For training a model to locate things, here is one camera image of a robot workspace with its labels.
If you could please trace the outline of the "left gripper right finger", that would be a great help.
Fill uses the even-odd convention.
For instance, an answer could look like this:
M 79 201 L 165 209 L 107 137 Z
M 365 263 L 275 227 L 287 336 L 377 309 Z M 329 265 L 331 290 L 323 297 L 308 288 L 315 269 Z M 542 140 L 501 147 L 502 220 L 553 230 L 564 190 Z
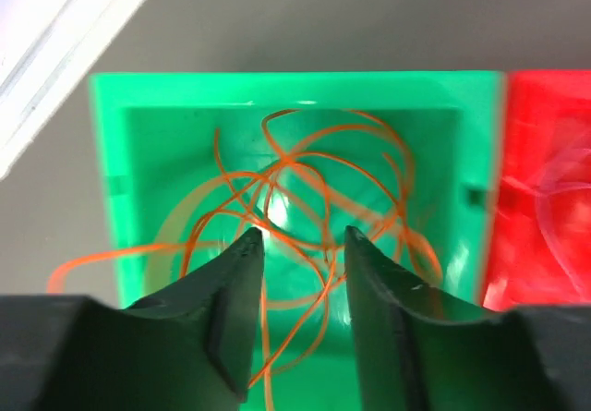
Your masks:
M 589 408 L 589 307 L 470 304 L 395 263 L 353 226 L 344 263 L 363 409 Z

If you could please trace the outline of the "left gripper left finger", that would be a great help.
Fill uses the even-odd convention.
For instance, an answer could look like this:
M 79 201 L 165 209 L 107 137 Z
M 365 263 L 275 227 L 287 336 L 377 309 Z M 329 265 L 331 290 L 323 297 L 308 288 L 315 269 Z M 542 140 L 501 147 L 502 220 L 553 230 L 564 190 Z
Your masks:
M 5 410 L 236 410 L 247 399 L 264 263 L 260 230 L 130 307 L 3 296 Z

